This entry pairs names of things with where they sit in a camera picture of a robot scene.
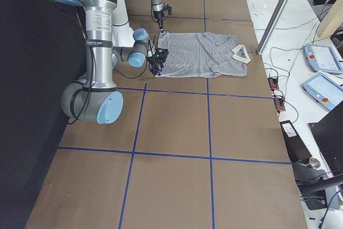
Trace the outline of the striped polo shirt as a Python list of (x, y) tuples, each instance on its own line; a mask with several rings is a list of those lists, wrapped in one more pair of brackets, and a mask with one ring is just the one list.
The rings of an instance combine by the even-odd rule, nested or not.
[(159, 35), (158, 47), (168, 50), (158, 77), (215, 78), (220, 75), (245, 77), (247, 65), (233, 58), (239, 45), (234, 35), (204, 33), (169, 33)]

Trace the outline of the clear plastic bag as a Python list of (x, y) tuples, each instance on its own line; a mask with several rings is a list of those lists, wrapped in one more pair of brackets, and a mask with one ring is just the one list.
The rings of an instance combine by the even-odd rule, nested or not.
[(272, 14), (277, 3), (278, 0), (252, 0), (256, 14)]

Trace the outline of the brown paper table cover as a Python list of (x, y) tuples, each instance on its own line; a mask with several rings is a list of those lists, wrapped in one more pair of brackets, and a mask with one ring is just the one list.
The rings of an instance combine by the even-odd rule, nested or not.
[(247, 0), (164, 0), (168, 32), (233, 34), (244, 78), (120, 63), (110, 125), (66, 128), (27, 228), (306, 228)]

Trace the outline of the black orange power strip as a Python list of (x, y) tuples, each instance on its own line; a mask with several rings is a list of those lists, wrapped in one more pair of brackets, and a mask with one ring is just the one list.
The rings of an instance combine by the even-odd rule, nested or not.
[(271, 88), (271, 91), (278, 90), (279, 89), (279, 84), (278, 84), (278, 77), (268, 77), (268, 83)]
[(281, 95), (275, 95), (273, 97), (275, 109), (278, 113), (284, 112), (286, 110), (285, 108), (285, 97)]

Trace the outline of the far teach pendant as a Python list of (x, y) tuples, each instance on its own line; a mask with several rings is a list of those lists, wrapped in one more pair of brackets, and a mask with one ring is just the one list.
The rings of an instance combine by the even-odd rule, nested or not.
[(342, 66), (332, 47), (306, 44), (304, 46), (304, 53), (313, 71), (342, 75)]

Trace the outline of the teach pendant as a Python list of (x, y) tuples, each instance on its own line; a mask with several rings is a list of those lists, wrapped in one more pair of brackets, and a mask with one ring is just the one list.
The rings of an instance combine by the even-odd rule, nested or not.
[(333, 110), (342, 102), (342, 87), (323, 73), (305, 81), (302, 88), (327, 110)]
[(342, 66), (332, 47), (306, 44), (304, 46), (304, 53), (313, 71), (342, 75)]

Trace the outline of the black box with label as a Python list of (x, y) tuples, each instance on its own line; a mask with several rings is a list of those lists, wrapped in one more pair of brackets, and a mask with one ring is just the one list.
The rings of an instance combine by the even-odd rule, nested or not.
[(281, 131), (291, 162), (300, 162), (312, 157), (290, 120), (280, 122)]

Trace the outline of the wooden board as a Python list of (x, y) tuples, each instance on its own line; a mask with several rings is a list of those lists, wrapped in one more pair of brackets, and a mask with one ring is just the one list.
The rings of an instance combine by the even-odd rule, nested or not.
[(317, 35), (321, 38), (331, 36), (342, 24), (342, 0), (336, 0), (318, 26)]

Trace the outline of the near teach pendant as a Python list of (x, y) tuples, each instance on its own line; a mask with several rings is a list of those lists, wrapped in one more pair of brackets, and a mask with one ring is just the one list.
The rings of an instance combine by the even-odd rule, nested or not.
[(302, 88), (327, 110), (333, 110), (342, 102), (342, 87), (323, 73), (305, 81)]

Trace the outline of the black monitor stand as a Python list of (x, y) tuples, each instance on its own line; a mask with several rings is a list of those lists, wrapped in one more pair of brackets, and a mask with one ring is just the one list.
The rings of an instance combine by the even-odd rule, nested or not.
[(312, 135), (334, 176), (329, 177), (310, 153), (301, 151), (293, 161), (294, 175), (310, 210), (328, 206), (337, 186), (342, 186), (342, 125), (336, 122), (309, 123)]

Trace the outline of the aluminium frame post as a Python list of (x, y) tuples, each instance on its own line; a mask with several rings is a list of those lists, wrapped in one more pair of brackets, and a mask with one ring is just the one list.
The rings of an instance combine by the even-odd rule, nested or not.
[(271, 16), (271, 19), (270, 19), (270, 21), (266, 27), (266, 30), (262, 36), (262, 39), (258, 45), (258, 48), (257, 48), (257, 54), (258, 55), (261, 55), (263, 53), (268, 41), (270, 40), (273, 32), (275, 31), (276, 25), (278, 24), (288, 1), (289, 0), (279, 0), (278, 1), (276, 8), (275, 8), (275, 10)]

